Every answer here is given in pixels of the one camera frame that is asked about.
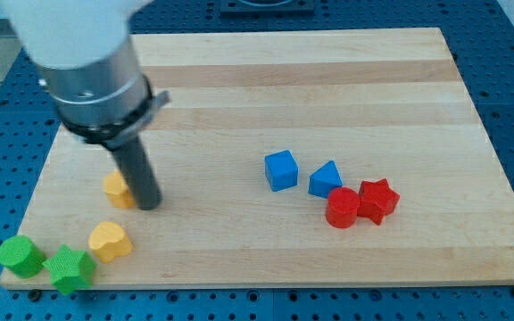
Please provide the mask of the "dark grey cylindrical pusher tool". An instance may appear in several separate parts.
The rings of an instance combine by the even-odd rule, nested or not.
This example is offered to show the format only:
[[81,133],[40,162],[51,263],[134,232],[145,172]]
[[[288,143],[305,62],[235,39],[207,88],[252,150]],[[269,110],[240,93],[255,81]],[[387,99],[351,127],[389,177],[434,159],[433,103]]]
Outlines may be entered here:
[[162,192],[140,137],[135,136],[113,150],[112,156],[137,207],[141,210],[158,207]]

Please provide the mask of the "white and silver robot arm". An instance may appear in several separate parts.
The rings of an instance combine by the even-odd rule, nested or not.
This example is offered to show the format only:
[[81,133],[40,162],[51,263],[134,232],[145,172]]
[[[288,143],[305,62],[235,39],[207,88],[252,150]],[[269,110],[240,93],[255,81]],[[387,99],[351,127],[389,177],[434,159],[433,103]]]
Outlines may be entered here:
[[114,158],[136,205],[162,192],[139,137],[170,102],[154,94],[129,31],[146,0],[2,0],[4,13],[53,98],[62,124]]

